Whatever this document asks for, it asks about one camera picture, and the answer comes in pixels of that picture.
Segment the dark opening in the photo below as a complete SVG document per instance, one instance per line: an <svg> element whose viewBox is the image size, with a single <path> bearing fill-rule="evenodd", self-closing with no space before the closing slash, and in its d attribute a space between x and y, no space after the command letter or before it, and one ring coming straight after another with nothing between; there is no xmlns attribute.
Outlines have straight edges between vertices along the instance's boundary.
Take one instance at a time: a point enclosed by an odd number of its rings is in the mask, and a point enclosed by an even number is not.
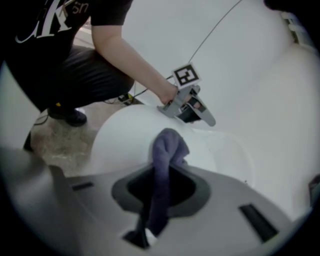
<svg viewBox="0 0 320 256"><path fill-rule="evenodd" d="M195 193L196 184L186 175L170 167L169 177L171 195L170 206L180 204ZM128 191L143 203L144 208L150 208L153 187L153 169L143 172L141 175L131 180L127 185Z"/></svg>
<svg viewBox="0 0 320 256"><path fill-rule="evenodd" d="M249 221L262 242L266 242L278 234L278 230L253 205L247 204L239 207L245 218Z"/></svg>
<svg viewBox="0 0 320 256"><path fill-rule="evenodd" d="M195 122L201 119L189 106L177 117L185 123Z"/></svg>
<svg viewBox="0 0 320 256"><path fill-rule="evenodd" d="M169 169L170 177L170 206L176 206L190 198L196 191L192 179L173 168ZM151 199L153 196L154 170L141 173L127 184L128 191L143 203L136 229L124 235L123 239L141 248L148 248L145 228L149 217Z"/></svg>

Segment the white wall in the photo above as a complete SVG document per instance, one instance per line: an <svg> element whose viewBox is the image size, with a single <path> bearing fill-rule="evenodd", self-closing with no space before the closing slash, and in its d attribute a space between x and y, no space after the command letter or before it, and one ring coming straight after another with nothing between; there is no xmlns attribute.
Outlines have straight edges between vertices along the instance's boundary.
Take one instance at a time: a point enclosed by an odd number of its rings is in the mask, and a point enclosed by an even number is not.
<svg viewBox="0 0 320 256"><path fill-rule="evenodd" d="M320 173L320 59L289 50L233 106L216 114L216 130L249 152L254 188L292 219L309 207L308 182Z"/></svg>
<svg viewBox="0 0 320 256"><path fill-rule="evenodd" d="M263 0L242 0L193 59L202 77L199 96L213 115L245 96L292 42L279 12L265 7ZM204 122L195 127L209 129Z"/></svg>
<svg viewBox="0 0 320 256"><path fill-rule="evenodd" d="M201 42L238 0L134 0L123 26L123 37L164 77L186 64ZM145 89L137 83L138 94ZM138 99L161 102L151 91Z"/></svg>

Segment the wire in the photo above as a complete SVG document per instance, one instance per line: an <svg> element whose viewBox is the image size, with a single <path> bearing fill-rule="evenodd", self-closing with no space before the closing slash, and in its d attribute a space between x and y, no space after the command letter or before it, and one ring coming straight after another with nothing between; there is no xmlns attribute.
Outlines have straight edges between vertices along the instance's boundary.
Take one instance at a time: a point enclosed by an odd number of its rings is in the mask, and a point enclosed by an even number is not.
<svg viewBox="0 0 320 256"><path fill-rule="evenodd" d="M211 33L216 29L216 27L220 24L220 22L232 11L233 8L235 8L242 0L239 0L234 6L231 7L230 10L228 10L228 12L223 15L223 17L218 21L217 24L215 24L215 26L213 27L213 29L210 31L210 33L205 37L205 39L202 41L202 43L199 45L199 47L195 50L195 52L192 54L191 58L189 59L188 63L191 62L191 60L193 59L193 57L196 55L196 53L199 51L199 49L201 48L201 46L204 44L204 42L208 39L208 37L211 35Z"/></svg>
<svg viewBox="0 0 320 256"><path fill-rule="evenodd" d="M199 47L195 50L195 52L192 54L191 58L189 59L188 63L190 63L192 61L192 59L194 58L194 56L197 54L197 52L199 51L199 49L201 48L201 46L205 43L205 41L209 38L209 36L212 34L212 32L216 29L216 27L220 24L220 22L241 2L242 0L239 0L237 3L235 3L234 6L232 6L230 8L230 10L227 11L227 13L225 15L223 15L223 17L217 22L217 24L215 24L215 26L213 27L213 29L211 29L211 31L209 32L209 34L204 38L204 40L200 43ZM173 75L170 75L168 76L166 79L170 79L170 78L173 78L174 76ZM139 94L137 95L134 95L133 96L133 99L143 93L145 93L148 89L145 89L144 91L140 92Z"/></svg>
<svg viewBox="0 0 320 256"><path fill-rule="evenodd" d="M173 78L173 77L174 77L173 75L170 75L170 76L168 76L168 77L166 78L166 80L168 80L168 79L170 79L170 78ZM121 104L124 104L124 103L127 103L127 102L131 101L131 104L132 104L137 96L140 96L141 94L144 94L146 91L148 91L148 89L145 89L145 90L143 90L142 92L139 92L139 93L136 95L136 81L134 81L134 95L133 95L132 98L126 99L125 101L121 101L121 102L119 102L119 103L116 103L117 99L115 99L113 102L108 102L108 101L106 101L106 100L103 101L103 102L106 103L106 104L110 104L110 105L113 105L113 104L114 104L114 105L121 105Z"/></svg>
<svg viewBox="0 0 320 256"><path fill-rule="evenodd" d="M41 126L41 125L43 125L43 124L48 120L49 115L46 114L46 115L44 115L44 116L41 116L41 117L39 117L36 121L38 121L38 120L40 120L40 119L42 119L42 118L46 118L46 119L45 119L43 122L35 123L34 126Z"/></svg>

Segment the black pants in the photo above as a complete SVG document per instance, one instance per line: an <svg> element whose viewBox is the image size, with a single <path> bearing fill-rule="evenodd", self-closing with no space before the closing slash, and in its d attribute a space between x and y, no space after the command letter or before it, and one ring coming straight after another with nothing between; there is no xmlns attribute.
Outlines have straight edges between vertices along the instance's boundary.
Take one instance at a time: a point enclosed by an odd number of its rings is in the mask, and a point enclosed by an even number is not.
<svg viewBox="0 0 320 256"><path fill-rule="evenodd" d="M30 84L21 87L42 112L56 103L74 109L116 98L128 93L134 80L94 49L73 46L66 60Z"/></svg>

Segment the floor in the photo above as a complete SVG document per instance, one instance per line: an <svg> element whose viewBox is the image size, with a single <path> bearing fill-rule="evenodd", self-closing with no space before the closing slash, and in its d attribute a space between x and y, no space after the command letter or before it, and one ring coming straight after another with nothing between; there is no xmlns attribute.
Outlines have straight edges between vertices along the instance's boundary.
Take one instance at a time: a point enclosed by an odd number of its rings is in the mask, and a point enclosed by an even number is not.
<svg viewBox="0 0 320 256"><path fill-rule="evenodd" d="M87 123L71 127L63 120L48 118L43 125L31 130L31 147L48 165L62 168L67 177L85 174L95 137L104 122L125 105L96 102L80 109L87 116Z"/></svg>

